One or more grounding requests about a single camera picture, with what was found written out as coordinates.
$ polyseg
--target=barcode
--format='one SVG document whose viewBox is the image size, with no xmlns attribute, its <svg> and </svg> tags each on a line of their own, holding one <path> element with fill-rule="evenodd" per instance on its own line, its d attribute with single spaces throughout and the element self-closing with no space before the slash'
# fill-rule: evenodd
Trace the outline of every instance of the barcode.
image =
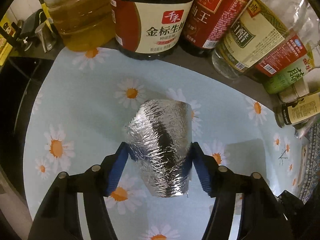
<svg viewBox="0 0 320 240">
<path fill-rule="evenodd" d="M 206 40 L 202 47 L 205 49 L 213 49 L 217 43 L 217 41 Z"/>
<path fill-rule="evenodd" d="M 273 75 L 274 73 L 277 72 L 277 71 L 276 71 L 273 67 L 271 67 L 269 64 L 265 65 L 263 68 L 264 68 L 266 71 L 268 71 L 271 75 Z"/>
<path fill-rule="evenodd" d="M 110 0 L 111 5 L 113 5 L 114 7 L 117 7 L 117 2 L 115 0 Z"/>
<path fill-rule="evenodd" d="M 114 11 L 114 10 L 111 10 L 111 13 L 112 13 L 112 20 L 113 20 L 114 23 L 116 23 L 115 11 Z"/>
<path fill-rule="evenodd" d="M 237 65 L 236 65 L 236 68 L 237 69 L 240 69 L 240 70 L 243 70 L 245 68 L 245 65 L 243 65 L 241 62 L 239 62 Z"/>
<path fill-rule="evenodd" d="M 121 46 L 123 46 L 122 39 L 117 34 L 116 34 L 116 40 L 120 43 Z"/>
</svg>

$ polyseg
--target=cream and red label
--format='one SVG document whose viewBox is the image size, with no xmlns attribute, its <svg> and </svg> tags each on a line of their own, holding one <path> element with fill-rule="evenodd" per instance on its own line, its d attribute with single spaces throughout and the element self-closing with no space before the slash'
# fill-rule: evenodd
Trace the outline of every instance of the cream and red label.
<svg viewBox="0 0 320 240">
<path fill-rule="evenodd" d="M 307 53 L 298 35 L 293 33 L 256 64 L 255 68 L 268 77 L 272 77 Z"/>
<path fill-rule="evenodd" d="M 183 35 L 200 48 L 212 49 L 250 0 L 196 0 Z"/>
<path fill-rule="evenodd" d="M 153 4 L 111 0 L 116 22 L 116 39 L 137 53 L 159 53 L 177 42 L 192 1 L 182 4 Z"/>
</svg>

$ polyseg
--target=jar label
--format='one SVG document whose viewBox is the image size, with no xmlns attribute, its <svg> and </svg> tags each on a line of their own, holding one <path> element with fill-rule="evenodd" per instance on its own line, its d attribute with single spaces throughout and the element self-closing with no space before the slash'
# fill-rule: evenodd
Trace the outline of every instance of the jar label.
<svg viewBox="0 0 320 240">
<path fill-rule="evenodd" d="M 263 84 L 269 94 L 276 94 L 286 89 L 314 68 L 312 52 L 281 70 Z"/>
<path fill-rule="evenodd" d="M 260 72 L 268 77 L 294 63 L 308 53 L 297 34 L 293 33 L 270 52 L 263 60 L 255 65 Z"/>
<path fill-rule="evenodd" d="M 235 69 L 244 72 L 288 36 L 288 29 L 260 0 L 253 0 L 217 49 Z"/>
<path fill-rule="evenodd" d="M 282 116 L 286 125 L 302 122 L 319 113 L 320 98 L 317 93 L 282 106 Z"/>
<path fill-rule="evenodd" d="M 181 4 L 113 1 L 117 41 L 127 50 L 145 54 L 166 51 L 178 42 L 192 5 L 192 1 Z"/>
<path fill-rule="evenodd" d="M 184 37 L 194 45 L 213 49 L 250 0 L 196 0 Z"/>
</svg>

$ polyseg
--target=green bottle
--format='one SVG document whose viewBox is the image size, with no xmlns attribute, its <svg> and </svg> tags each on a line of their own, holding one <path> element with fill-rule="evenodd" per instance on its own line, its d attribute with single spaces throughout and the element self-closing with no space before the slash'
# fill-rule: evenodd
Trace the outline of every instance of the green bottle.
<svg viewBox="0 0 320 240">
<path fill-rule="evenodd" d="M 291 65 L 287 66 L 278 74 L 269 78 L 265 83 L 263 83 L 266 91 L 270 95 L 277 94 L 293 83 L 297 82 L 297 80 L 302 78 L 305 74 L 309 73 L 314 68 L 319 68 L 320 65 L 317 64 L 317 66 L 315 66 L 312 52 L 319 54 L 318 48 L 315 48 L 313 51 L 310 51 L 308 54 L 301 57 Z"/>
</svg>

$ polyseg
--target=silver foil package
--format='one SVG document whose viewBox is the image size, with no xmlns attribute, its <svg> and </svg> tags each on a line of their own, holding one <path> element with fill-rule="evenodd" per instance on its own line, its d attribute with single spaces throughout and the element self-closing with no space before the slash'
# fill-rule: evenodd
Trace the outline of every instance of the silver foil package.
<svg viewBox="0 0 320 240">
<path fill-rule="evenodd" d="M 191 106 L 174 100 L 144 103 L 127 126 L 128 144 L 153 196 L 188 191 L 192 167 Z"/>
</svg>

